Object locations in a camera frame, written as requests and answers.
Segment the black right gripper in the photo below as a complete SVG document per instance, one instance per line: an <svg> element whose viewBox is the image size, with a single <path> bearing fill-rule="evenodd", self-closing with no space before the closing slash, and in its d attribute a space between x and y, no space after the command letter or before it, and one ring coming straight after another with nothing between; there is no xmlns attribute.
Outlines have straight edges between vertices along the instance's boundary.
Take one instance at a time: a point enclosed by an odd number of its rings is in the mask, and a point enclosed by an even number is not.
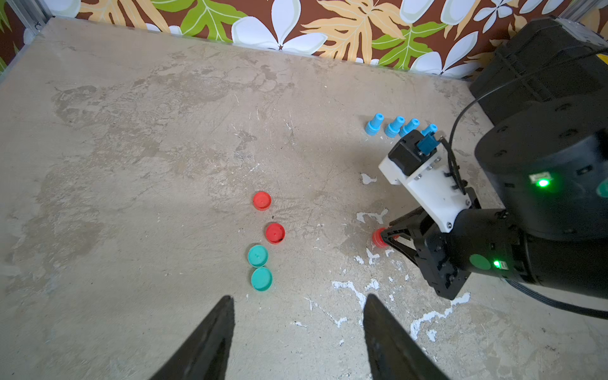
<svg viewBox="0 0 608 380"><path fill-rule="evenodd" d="M418 266L435 293L453 300L471 274L527 282L526 234L500 209L467 209L443 233L422 207L389 223L386 245Z"/></svg>

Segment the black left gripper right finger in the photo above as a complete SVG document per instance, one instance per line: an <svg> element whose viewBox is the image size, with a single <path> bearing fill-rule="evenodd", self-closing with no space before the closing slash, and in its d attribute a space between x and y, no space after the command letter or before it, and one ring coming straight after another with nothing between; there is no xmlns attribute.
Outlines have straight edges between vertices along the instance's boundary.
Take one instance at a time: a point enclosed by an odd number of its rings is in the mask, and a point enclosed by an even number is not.
<svg viewBox="0 0 608 380"><path fill-rule="evenodd" d="M363 323L373 380L447 378L374 294L367 296Z"/></svg>

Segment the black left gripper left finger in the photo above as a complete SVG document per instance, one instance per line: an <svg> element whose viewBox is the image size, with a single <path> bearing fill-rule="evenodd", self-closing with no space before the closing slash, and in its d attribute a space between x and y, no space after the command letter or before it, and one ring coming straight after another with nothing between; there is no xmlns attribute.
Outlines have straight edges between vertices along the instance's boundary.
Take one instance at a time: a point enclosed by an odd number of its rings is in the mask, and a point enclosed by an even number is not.
<svg viewBox="0 0 608 380"><path fill-rule="evenodd" d="M151 379L226 378L234 326L234 299L225 295Z"/></svg>

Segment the blue stamp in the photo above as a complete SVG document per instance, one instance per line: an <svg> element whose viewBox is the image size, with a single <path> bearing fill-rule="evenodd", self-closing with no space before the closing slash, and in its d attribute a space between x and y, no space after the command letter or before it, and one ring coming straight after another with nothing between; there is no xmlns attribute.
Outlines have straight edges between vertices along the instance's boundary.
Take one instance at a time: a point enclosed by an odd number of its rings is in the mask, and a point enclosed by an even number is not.
<svg viewBox="0 0 608 380"><path fill-rule="evenodd" d="M428 136L429 134L435 134L438 131L438 127L435 124L430 124L427 128L425 128L421 134L423 136Z"/></svg>
<svg viewBox="0 0 608 380"><path fill-rule="evenodd" d="M410 122L408 122L407 124L404 124L402 126L402 128L399 131L399 136L403 138L406 135L408 135L410 132L418 129L419 126L420 126L420 121L416 118L413 118L410 120Z"/></svg>
<svg viewBox="0 0 608 380"><path fill-rule="evenodd" d="M382 129L384 122L384 115L381 113L376 113L374 117L367 123L365 127L365 132L369 136L376 136L378 132Z"/></svg>
<svg viewBox="0 0 608 380"><path fill-rule="evenodd" d="M400 134L400 130L405 124L404 117L396 117L394 121L390 122L385 128L385 134L387 137L393 139Z"/></svg>

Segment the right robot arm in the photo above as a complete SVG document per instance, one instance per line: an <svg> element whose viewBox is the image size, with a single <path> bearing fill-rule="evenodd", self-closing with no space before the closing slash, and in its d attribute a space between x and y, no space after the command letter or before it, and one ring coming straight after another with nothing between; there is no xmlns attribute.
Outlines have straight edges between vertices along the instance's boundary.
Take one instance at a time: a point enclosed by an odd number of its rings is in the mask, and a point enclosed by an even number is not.
<svg viewBox="0 0 608 380"><path fill-rule="evenodd" d="M454 299L477 273L607 296L607 96L540 103L503 120L475 157L501 200L481 207L435 128L411 131L383 159L418 208L375 234L435 293Z"/></svg>

